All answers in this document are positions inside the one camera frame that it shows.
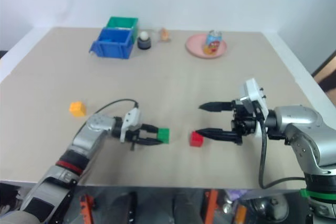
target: beige tabletop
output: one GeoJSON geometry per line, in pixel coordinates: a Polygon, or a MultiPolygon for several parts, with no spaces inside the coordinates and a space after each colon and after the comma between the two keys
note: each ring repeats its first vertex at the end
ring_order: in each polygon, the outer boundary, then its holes
{"type": "MultiPolygon", "coordinates": [[[[54,28],[0,84],[0,180],[37,182],[70,144],[88,118],[75,118],[73,101],[82,101],[88,115],[106,103],[133,98],[142,122],[170,128],[170,143],[137,146],[105,139],[86,185],[208,188],[258,188],[261,141],[246,137],[243,145],[205,139],[190,147],[195,129],[230,129],[231,112],[209,113],[198,106],[239,97],[239,86],[256,78],[269,108],[310,106],[281,59],[261,33],[225,32],[224,56],[204,60],[185,49],[194,31],[173,31],[172,41],[133,48],[128,60],[99,58],[88,50],[100,29],[54,28]]],[[[131,103],[105,110],[124,116],[131,103]]],[[[269,141],[265,182],[303,176],[295,155],[283,141],[269,141]]],[[[297,189],[303,182],[277,188],[297,189]]]]}

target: robotic arm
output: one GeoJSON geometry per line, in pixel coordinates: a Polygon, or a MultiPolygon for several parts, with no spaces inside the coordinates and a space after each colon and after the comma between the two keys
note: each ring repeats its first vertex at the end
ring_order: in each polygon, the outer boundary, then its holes
{"type": "Polygon", "coordinates": [[[336,130],[328,127],[321,115],[310,108],[296,105],[268,110],[263,89],[259,88],[254,79],[244,84],[241,94],[240,100],[210,102],[200,106],[200,109],[212,112],[234,111],[232,131],[206,128],[198,130],[197,133],[214,140],[241,145],[242,136],[254,134],[261,128],[261,188],[269,188],[288,180],[305,180],[307,188],[301,190],[301,194],[308,198],[314,214],[307,217],[307,223],[336,222],[336,130]],[[284,178],[263,185],[266,134],[270,140],[285,140],[285,144],[292,147],[305,174],[304,178],[284,178]]]}
{"type": "Polygon", "coordinates": [[[74,188],[83,171],[97,152],[102,140],[111,135],[120,142],[157,145],[162,142],[154,138],[140,138],[140,130],[157,133],[153,125],[140,124],[137,103],[124,121],[120,117],[109,117],[95,113],[80,128],[65,153],[53,165],[25,197],[20,211],[13,212],[0,220],[1,223],[61,223],[63,213],[72,200],[74,188]]]}

